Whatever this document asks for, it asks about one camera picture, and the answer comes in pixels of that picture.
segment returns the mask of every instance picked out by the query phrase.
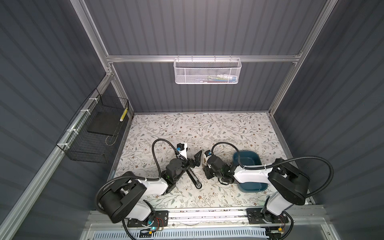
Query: wire basket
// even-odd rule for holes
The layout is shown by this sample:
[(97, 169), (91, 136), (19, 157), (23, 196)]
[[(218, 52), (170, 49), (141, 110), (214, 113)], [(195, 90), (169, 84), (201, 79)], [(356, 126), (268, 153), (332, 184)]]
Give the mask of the wire basket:
[(177, 84), (236, 84), (242, 65), (239, 58), (191, 58), (189, 61), (175, 58), (173, 66)]
[(128, 117), (121, 117), (123, 121), (117, 120), (112, 135), (89, 132), (89, 127), (99, 113), (122, 116), (127, 110), (128, 99), (99, 95), (87, 110), (81, 110), (81, 119), (75, 127), (66, 130), (70, 131), (67, 141), (56, 144), (71, 160), (98, 163), (113, 161), (128, 124)]

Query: floral tablecloth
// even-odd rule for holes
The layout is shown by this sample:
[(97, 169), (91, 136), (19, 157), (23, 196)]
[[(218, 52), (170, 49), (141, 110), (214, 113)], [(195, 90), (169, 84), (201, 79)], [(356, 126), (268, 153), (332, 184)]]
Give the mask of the floral tablecloth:
[[(151, 152), (152, 142), (157, 138), (167, 139), (174, 146), (179, 142), (188, 143), (190, 158), (201, 149), (203, 152), (211, 149), (219, 141), (230, 142), (239, 150), (256, 152), (263, 164), (274, 162), (279, 157), (285, 158), (266, 113), (136, 115), (115, 176), (133, 171), (143, 177), (157, 177)], [(162, 170), (175, 157), (165, 142), (156, 143), (155, 152)], [(232, 163), (234, 152), (228, 145), (215, 148), (215, 154), (228, 164)], [(158, 209), (259, 206), (264, 205), (268, 195), (276, 191), (269, 185), (264, 192), (241, 192), (235, 184), (225, 186), (216, 177), (206, 179), (203, 165), (192, 169), (203, 185), (200, 190), (184, 174), (171, 193), (146, 196), (146, 200)]]

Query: blue bowl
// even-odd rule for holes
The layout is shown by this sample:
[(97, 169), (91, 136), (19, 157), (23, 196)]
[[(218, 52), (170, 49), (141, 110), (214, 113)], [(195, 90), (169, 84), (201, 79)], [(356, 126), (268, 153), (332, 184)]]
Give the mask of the blue bowl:
[[(253, 151), (239, 151), (240, 152), (240, 161), (243, 165), (261, 165), (259, 155)], [(233, 164), (239, 166), (237, 152), (233, 154)], [(238, 185), (239, 190), (242, 192), (262, 192), (265, 191), (268, 187), (267, 183), (260, 182), (244, 182)]]

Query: black cable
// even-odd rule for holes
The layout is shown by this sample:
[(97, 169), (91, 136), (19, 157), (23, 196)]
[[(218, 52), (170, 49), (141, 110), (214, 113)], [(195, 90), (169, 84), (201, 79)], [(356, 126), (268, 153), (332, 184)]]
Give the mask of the black cable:
[(321, 187), (319, 187), (318, 189), (316, 189), (313, 192), (308, 193), (306, 197), (310, 197), (310, 196), (313, 196), (313, 195), (321, 192), (322, 190), (324, 190), (331, 183), (333, 175), (334, 175), (334, 170), (333, 170), (332, 164), (330, 162), (328, 162), (328, 160), (326, 160), (326, 159), (324, 159), (322, 157), (318, 157), (318, 156), (294, 157), (294, 158), (290, 158), (290, 159), (284, 160), (282, 162), (274, 163), (274, 164), (271, 164), (271, 165), (268, 165), (268, 166), (265, 166), (265, 167), (262, 166), (262, 167), (243, 167), (243, 168), (246, 169), (246, 170), (262, 170), (262, 169), (265, 169), (265, 168), (278, 167), (279, 165), (282, 165), (284, 163), (288, 163), (288, 162), (292, 162), (292, 161), (296, 161), (296, 160), (302, 160), (302, 159), (317, 159), (317, 160), (320, 160), (320, 161), (324, 162), (325, 164), (327, 164), (327, 166), (329, 168), (328, 179), (325, 181), (325, 183)]
[(170, 143), (166, 139), (158, 138), (155, 141), (153, 141), (153, 143), (152, 143), (152, 155), (153, 155), (153, 159), (155, 160), (155, 163), (156, 163), (156, 166), (157, 166), (157, 170), (159, 171), (159, 179), (160, 179), (160, 177), (161, 177), (161, 169), (160, 169), (160, 165), (159, 165), (159, 163), (157, 161), (157, 158), (156, 158), (156, 155), (155, 155), (155, 143), (157, 143), (158, 141), (164, 141), (164, 142), (168, 143), (173, 148), (173, 150), (175, 151), (176, 155), (178, 155), (179, 153), (177, 152), (177, 149), (172, 145), (172, 143)]
[(290, 227), (289, 227), (287, 233), (284, 234), (284, 236), (282, 236), (281, 238), (279, 238), (279, 239), (277, 239), (277, 240), (283, 240), (284, 238), (286, 238), (286, 237), (291, 233), (291, 231), (292, 231), (292, 229), (293, 229), (293, 218), (292, 218), (291, 215), (289, 215), (286, 211), (283, 211), (283, 213), (285, 213), (285, 214), (289, 217), (289, 219), (291, 220), (291, 225), (290, 225)]
[(215, 145), (213, 145), (212, 149), (211, 149), (211, 154), (214, 155), (214, 148), (219, 145), (219, 144), (228, 144), (230, 146), (232, 146), (236, 152), (237, 152), (237, 162), (239, 163), (240, 167), (244, 168), (243, 165), (240, 163), (240, 152), (239, 150), (237, 149), (237, 147), (235, 145), (233, 145), (232, 143), (228, 143), (228, 142), (218, 142), (216, 143)]
[(132, 240), (136, 240), (136, 239), (129, 233), (129, 231), (128, 231), (128, 229), (127, 229), (127, 225), (125, 225), (124, 218), (121, 220), (121, 223), (122, 223), (122, 226), (123, 226), (123, 228), (124, 228), (124, 230), (125, 230), (125, 233), (127, 233), (127, 235), (129, 236), (129, 238), (132, 239)]

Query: white vent grille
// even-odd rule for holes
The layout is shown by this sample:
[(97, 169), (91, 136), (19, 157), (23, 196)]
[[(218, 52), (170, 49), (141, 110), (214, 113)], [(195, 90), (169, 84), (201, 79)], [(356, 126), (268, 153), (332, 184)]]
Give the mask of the white vent grille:
[[(138, 230), (129, 231), (136, 239), (203, 239), (203, 238), (230, 238), (252, 237), (267, 239), (265, 229), (258, 227), (229, 227), (229, 228), (189, 228), (189, 229), (164, 229), (155, 232), (152, 237), (139, 237)], [(95, 231), (93, 240), (130, 240), (124, 230)]]
[(238, 83), (241, 61), (239, 58), (189, 61), (175, 58), (175, 82), (177, 84), (236, 84)]

